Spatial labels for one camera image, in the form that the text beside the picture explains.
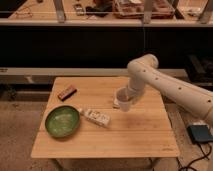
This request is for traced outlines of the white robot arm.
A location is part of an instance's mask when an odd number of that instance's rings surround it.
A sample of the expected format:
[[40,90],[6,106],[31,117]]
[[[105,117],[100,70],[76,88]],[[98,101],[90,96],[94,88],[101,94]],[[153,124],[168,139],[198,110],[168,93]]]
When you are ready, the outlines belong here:
[[152,54],[128,63],[127,98],[136,100],[141,97],[145,85],[149,84],[195,117],[213,126],[213,92],[159,72],[158,64],[158,59]]

